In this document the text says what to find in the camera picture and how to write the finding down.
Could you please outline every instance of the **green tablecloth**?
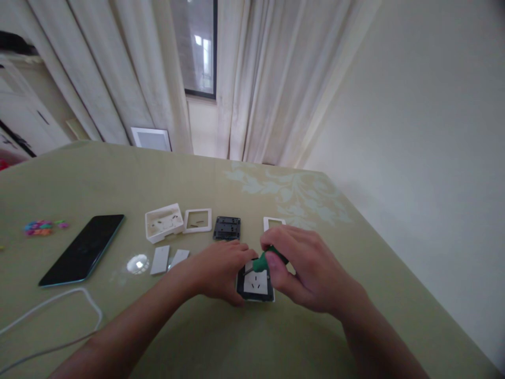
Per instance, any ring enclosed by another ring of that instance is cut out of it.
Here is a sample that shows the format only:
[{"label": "green tablecloth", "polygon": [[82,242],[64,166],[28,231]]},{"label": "green tablecloth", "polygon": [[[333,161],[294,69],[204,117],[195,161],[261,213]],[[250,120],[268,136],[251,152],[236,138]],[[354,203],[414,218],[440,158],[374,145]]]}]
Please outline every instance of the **green tablecloth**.
[{"label": "green tablecloth", "polygon": [[[212,232],[169,236],[151,245],[144,214],[179,203],[242,220],[241,240],[260,251],[263,217],[314,229],[367,289],[371,299],[432,377],[496,376],[496,368],[323,173],[81,142],[0,172],[0,328],[69,288],[84,286],[110,321],[159,277],[133,275],[137,254],[157,246],[197,254]],[[126,215],[91,277],[41,289],[40,278],[89,219]],[[67,230],[26,237],[39,219],[65,219]],[[0,365],[91,331],[96,314],[82,294],[50,305],[0,337]],[[44,377],[79,345],[19,366],[6,377]],[[279,292],[275,303],[235,309],[197,296],[153,341],[133,377],[354,377],[339,322]]]}]

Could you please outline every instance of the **black socket module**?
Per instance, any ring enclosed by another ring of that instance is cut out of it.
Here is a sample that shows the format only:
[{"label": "black socket module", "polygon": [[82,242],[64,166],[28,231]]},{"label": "black socket module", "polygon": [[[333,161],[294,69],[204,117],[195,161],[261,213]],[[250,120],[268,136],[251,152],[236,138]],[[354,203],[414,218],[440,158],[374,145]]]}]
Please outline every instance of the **black socket module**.
[{"label": "black socket module", "polygon": [[215,240],[239,240],[240,239],[240,219],[238,217],[217,216],[214,227]]}]

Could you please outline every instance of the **smartphone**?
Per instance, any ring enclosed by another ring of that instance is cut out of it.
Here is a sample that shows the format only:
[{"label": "smartphone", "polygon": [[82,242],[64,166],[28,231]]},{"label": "smartphone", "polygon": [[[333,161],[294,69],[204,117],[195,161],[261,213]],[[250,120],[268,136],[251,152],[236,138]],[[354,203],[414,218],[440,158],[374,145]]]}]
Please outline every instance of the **smartphone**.
[{"label": "smartphone", "polygon": [[40,287],[81,282],[107,250],[125,215],[93,217],[38,283]]}]

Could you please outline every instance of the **white curtain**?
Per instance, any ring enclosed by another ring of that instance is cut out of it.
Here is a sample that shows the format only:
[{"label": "white curtain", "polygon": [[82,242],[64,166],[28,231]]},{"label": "white curtain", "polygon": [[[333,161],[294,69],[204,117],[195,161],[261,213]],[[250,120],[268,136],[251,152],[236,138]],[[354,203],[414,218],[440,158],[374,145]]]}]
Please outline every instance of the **white curtain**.
[{"label": "white curtain", "polygon": [[221,158],[294,165],[355,5],[353,0],[220,0]]},{"label": "white curtain", "polygon": [[165,129],[172,151],[193,153],[167,0],[11,0],[11,7],[88,133],[129,144],[131,127]]}]

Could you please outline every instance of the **screwdriver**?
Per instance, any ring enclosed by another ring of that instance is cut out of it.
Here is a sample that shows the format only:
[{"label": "screwdriver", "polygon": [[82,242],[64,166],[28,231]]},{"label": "screwdriver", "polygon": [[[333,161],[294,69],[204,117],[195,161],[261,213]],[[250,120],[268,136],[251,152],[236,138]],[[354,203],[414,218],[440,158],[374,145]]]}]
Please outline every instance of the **screwdriver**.
[{"label": "screwdriver", "polygon": [[250,272],[254,271],[254,272],[261,272],[261,271],[264,271],[264,270],[267,270],[268,269],[268,262],[267,262],[267,256],[266,256],[266,252],[267,251],[271,251],[275,254],[277,254],[277,256],[282,260],[282,262],[284,264],[288,264],[289,261],[288,259],[283,256],[280,252],[277,251],[277,249],[273,246],[270,246],[268,249],[266,249],[263,254],[261,255],[261,257],[259,259],[256,259],[256,260],[253,260],[252,262],[252,268],[250,268],[249,270],[247,270],[246,272],[244,272],[244,276],[246,276],[247,274],[249,274]]}]

